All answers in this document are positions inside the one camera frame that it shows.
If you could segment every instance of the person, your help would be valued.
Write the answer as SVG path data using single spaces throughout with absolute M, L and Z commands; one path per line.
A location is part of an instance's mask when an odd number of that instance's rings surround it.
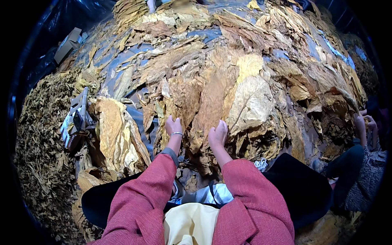
M 279 190 L 250 161 L 233 160 L 224 148 L 227 125 L 211 128 L 208 142 L 233 199 L 222 207 L 178 205 L 174 195 L 182 128 L 169 116 L 170 139 L 142 173 L 95 186 L 82 196 L 82 209 L 105 228 L 98 244 L 294 244 L 294 226 Z
M 337 211 L 368 211 L 385 171 L 387 151 L 380 147 L 376 122 L 365 117 L 369 119 L 368 134 L 363 116 L 354 114 L 355 145 L 328 164 L 316 160 L 311 166 L 328 178 L 333 189 L 332 209 Z

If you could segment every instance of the silver bracelet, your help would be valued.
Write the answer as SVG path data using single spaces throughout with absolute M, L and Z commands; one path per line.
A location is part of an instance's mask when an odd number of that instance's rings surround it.
M 172 132 L 172 133 L 170 134 L 170 136 L 172 136 L 173 134 L 180 134 L 182 137 L 184 137 L 184 135 L 183 135 L 181 132 Z

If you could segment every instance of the grey sleeve cuff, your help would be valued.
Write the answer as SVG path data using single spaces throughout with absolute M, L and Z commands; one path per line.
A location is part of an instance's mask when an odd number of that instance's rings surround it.
M 177 157 L 177 155 L 174 153 L 174 151 L 172 149 L 166 147 L 159 154 L 167 154 L 167 155 L 169 155 L 173 159 L 173 162 L 176 165 L 176 167 L 178 167 L 178 165 L 179 165 L 178 157 Z

